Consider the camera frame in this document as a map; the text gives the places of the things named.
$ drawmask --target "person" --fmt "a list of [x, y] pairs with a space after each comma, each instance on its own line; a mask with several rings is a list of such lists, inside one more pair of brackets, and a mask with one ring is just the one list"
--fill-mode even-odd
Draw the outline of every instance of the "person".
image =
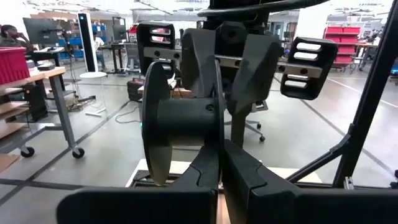
[[95, 55], [97, 56], [97, 60], [99, 60], [99, 62], [101, 62], [101, 68], [102, 68], [101, 71], [106, 72], [104, 53], [102, 53], [102, 51], [98, 50], [98, 48], [103, 46], [105, 43], [102, 41], [101, 38], [97, 37], [96, 31], [93, 31], [93, 37], [94, 37]]
[[0, 47], [25, 47], [27, 51], [33, 51], [33, 45], [17, 28], [12, 25], [3, 25], [0, 28]]

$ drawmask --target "office chair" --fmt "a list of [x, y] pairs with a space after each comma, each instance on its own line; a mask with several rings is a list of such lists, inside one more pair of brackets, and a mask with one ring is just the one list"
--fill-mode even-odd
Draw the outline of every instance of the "office chair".
[[[258, 101], [256, 103], [253, 103], [251, 112], [255, 113], [255, 112], [258, 112], [258, 111], [266, 111], [266, 110], [268, 110], [268, 106], [267, 106], [266, 101], [263, 100], [263, 101]], [[252, 124], [256, 124], [256, 128], [257, 129], [252, 127], [251, 126]], [[224, 125], [225, 126], [232, 125], [232, 121], [224, 122]], [[244, 127], [249, 129], [249, 130], [251, 130], [251, 131], [254, 131], [257, 134], [259, 134], [260, 135], [260, 138], [259, 138], [260, 142], [264, 142], [266, 140], [266, 138], [264, 137], [264, 134], [259, 131], [261, 129], [261, 123], [259, 121], [251, 121], [251, 120], [247, 119], [245, 124], [244, 124]]]

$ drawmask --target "concrete floor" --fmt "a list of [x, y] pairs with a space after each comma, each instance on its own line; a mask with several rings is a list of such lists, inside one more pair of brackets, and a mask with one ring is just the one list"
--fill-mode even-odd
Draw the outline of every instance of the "concrete floor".
[[[82, 63], [75, 66], [80, 67], [75, 70], [77, 75], [85, 71]], [[110, 58], [108, 68], [113, 68]], [[341, 140], [353, 120], [366, 77], [365, 72], [352, 75], [331, 72], [320, 96], [313, 101], [291, 99], [271, 91], [267, 99], [269, 111], [248, 117], [262, 123], [261, 131], [267, 139], [259, 143], [257, 134], [246, 131], [244, 149], [266, 166], [303, 167]], [[75, 139], [86, 151], [84, 158], [72, 158], [59, 131], [46, 131], [28, 142], [28, 146], [36, 149], [35, 156], [20, 158], [0, 174], [2, 224], [55, 223], [58, 202], [71, 193], [71, 189], [78, 188], [77, 185], [125, 186], [139, 160], [144, 158], [139, 123], [115, 122], [117, 114], [137, 106], [128, 103], [126, 82], [130, 79], [117, 75], [104, 78], [105, 99], [102, 99], [99, 79], [79, 82], [81, 96], [96, 95], [98, 99], [97, 104], [87, 106], [82, 112], [70, 113]], [[353, 176], [355, 184], [387, 187], [394, 180], [392, 170], [398, 168], [398, 155], [393, 152], [398, 121], [391, 118], [398, 107], [398, 98], [394, 98], [396, 88], [391, 83], [386, 86]], [[274, 82], [272, 90], [278, 89], [279, 84]], [[102, 118], [84, 114], [95, 111], [101, 102], [107, 107]], [[137, 119], [138, 110], [121, 118], [123, 121]], [[44, 121], [59, 122], [58, 116]], [[227, 126], [227, 138], [229, 133], [230, 126]], [[175, 150], [173, 159], [191, 161], [196, 154]], [[317, 171], [323, 182], [333, 180], [337, 164], [335, 160]], [[35, 182], [42, 184], [33, 187]]]

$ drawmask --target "black metal frame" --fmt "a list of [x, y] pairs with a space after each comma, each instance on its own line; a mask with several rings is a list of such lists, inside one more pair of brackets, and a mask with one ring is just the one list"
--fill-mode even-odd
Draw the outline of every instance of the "black metal frame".
[[394, 0], [385, 25], [383, 38], [379, 44], [379, 50], [371, 66], [358, 109], [347, 134], [329, 152], [301, 168], [289, 176], [287, 180], [302, 187], [314, 186], [314, 184], [307, 185], [297, 182], [339, 156], [341, 156], [341, 159], [333, 183], [331, 185], [323, 185], [323, 187], [343, 188], [345, 177], [353, 175], [374, 114], [376, 113], [377, 106], [390, 75], [391, 67], [398, 55], [398, 45], [396, 44], [398, 30], [396, 27], [398, 27], [398, 2]]

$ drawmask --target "computer monitor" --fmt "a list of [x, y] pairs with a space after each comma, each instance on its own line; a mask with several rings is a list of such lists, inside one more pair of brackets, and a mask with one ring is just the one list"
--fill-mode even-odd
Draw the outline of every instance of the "computer monitor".
[[29, 41], [32, 44], [57, 44], [58, 22], [52, 19], [30, 19], [24, 18]]
[[112, 28], [114, 40], [127, 40], [126, 25], [113, 24]]

